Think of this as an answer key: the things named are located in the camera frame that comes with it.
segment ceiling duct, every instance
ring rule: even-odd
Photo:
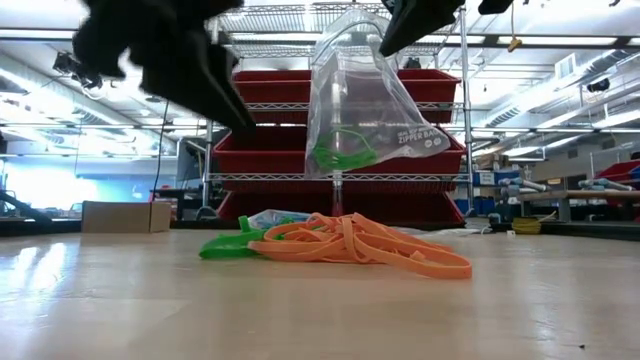
[[[555,75],[552,75],[543,83],[516,95],[505,105],[489,113],[483,123],[488,127],[496,127],[531,109],[548,104],[560,96],[560,90],[578,84],[589,84],[611,67],[619,66],[638,54],[638,50],[611,50],[602,56],[585,62],[573,75],[560,80]]]
[[[32,88],[46,93],[47,104],[61,105],[71,104],[75,107],[76,111],[80,110],[82,113],[93,116],[102,121],[102,124],[126,124],[126,125],[140,125],[133,119],[130,119],[111,108],[101,104],[98,101],[87,98],[84,94],[76,91],[70,87],[62,85],[56,81],[51,81],[51,78],[31,69],[30,67],[21,64],[13,58],[0,52],[0,70],[3,70],[12,77],[15,77],[21,81],[16,84],[22,88],[23,85],[20,82],[28,83]],[[139,130],[127,130],[129,135],[134,135],[138,138],[148,138],[151,142],[157,143],[159,140],[159,134],[151,131],[139,131]],[[167,149],[168,152],[176,152],[176,143],[171,139],[165,139],[162,143],[162,147]]]

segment ceiling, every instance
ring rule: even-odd
[[[377,0],[361,1],[378,3]],[[274,5],[274,4],[300,4],[300,0],[246,0],[246,5]],[[511,13],[497,16],[480,16],[477,13],[477,5],[480,0],[469,0],[467,16],[467,30],[473,34],[511,34]],[[5,31],[19,31],[20,29],[41,29],[43,34],[52,30],[77,29],[83,18],[87,15],[84,6],[77,0],[22,0],[0,2],[0,34]],[[523,5],[516,0],[513,24],[516,34],[536,35],[598,35],[598,36],[624,36],[637,35],[637,20],[640,18],[640,0],[623,0],[615,7],[609,7],[603,0],[530,0],[529,5]],[[281,39],[295,38],[295,35],[279,34]],[[143,124],[159,125],[166,104],[164,102],[150,102],[149,94],[138,89],[141,79],[140,69],[134,67],[126,60],[121,59],[121,66],[127,74],[126,81],[105,82],[105,86],[99,91],[83,93],[79,84],[68,78],[60,78],[60,74],[52,69],[53,62],[59,52],[71,52],[68,41],[15,41],[2,40],[0,36],[0,57],[5,56],[7,61],[16,61],[23,68],[16,71],[20,74],[29,74],[35,77],[39,75],[51,80],[51,84],[39,91],[47,94],[57,93],[67,101],[77,105],[71,112],[73,116],[92,116],[91,121],[102,121],[108,124]],[[536,88],[539,84],[546,83],[555,76],[555,64],[575,54],[576,65],[589,64],[589,61],[605,54],[605,50],[579,50],[579,49],[517,49],[513,53],[505,49],[473,48],[469,49],[470,73],[470,100],[472,105],[472,123],[474,126],[486,126],[490,117],[501,108],[509,105],[514,99],[514,94],[526,93]],[[461,76],[461,57],[459,48],[444,48],[438,54],[439,68],[454,76]],[[434,67],[432,57],[421,57],[423,66]],[[508,121],[501,123],[499,127],[536,127],[550,119],[556,118],[567,112],[578,110],[586,105],[613,97],[635,84],[638,77],[638,62],[630,62],[615,66],[608,70],[611,78],[611,88],[603,93],[585,93],[577,86],[569,86],[562,92],[554,93],[549,101],[527,109],[524,113]],[[240,65],[241,70],[267,70],[267,69],[308,69],[308,59],[297,58],[271,58],[271,59],[244,59]],[[4,86],[0,83],[0,89],[4,89],[0,96],[7,93],[20,93],[21,89],[11,81],[4,78]],[[60,95],[58,90],[66,91],[66,95]],[[462,102],[462,90],[456,93],[456,102]],[[602,120],[607,114],[624,112],[634,109],[636,101],[640,99],[637,93],[617,99],[612,104],[597,106],[570,120],[562,123],[562,126],[586,126]],[[41,120],[51,120],[51,114],[42,112]],[[180,107],[171,105],[168,110],[168,119],[175,125],[204,124],[204,119],[192,114]],[[77,123],[82,120],[68,120]],[[462,116],[458,114],[456,123],[459,125]],[[633,121],[624,123],[625,127],[633,126]],[[9,140],[17,138],[30,139],[27,130],[16,131],[8,134]],[[201,135],[198,130],[176,130],[167,134],[167,144],[175,144],[183,135]],[[157,151],[158,130],[135,130],[116,133],[114,131],[102,131],[94,133],[97,137],[114,141],[118,146],[109,149],[110,152],[136,151],[137,153],[152,153]],[[559,138],[575,136],[571,134],[557,135]],[[522,146],[523,142],[536,141],[539,138],[522,138],[521,136],[508,136],[497,151],[504,151],[514,146]],[[81,147],[79,144],[71,144],[71,147]]]

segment desk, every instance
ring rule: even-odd
[[[543,193],[522,194],[518,200],[526,208],[531,201],[558,200],[558,216],[560,221],[571,222],[570,199],[618,199],[630,202],[640,201],[640,191],[593,191],[593,190],[558,190]]]

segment rubber band pile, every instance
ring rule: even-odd
[[[430,278],[469,279],[471,263],[448,246],[428,243],[360,214],[275,226],[248,248],[273,260],[388,264]]]

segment white plastic bag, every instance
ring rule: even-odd
[[[274,226],[292,223],[305,222],[311,214],[283,211],[265,210],[249,217],[249,225],[254,229],[267,230]]]
[[[316,43],[307,178],[449,148],[449,138],[422,118],[398,79],[402,53],[385,59],[378,51],[388,24],[367,11],[350,10]]]

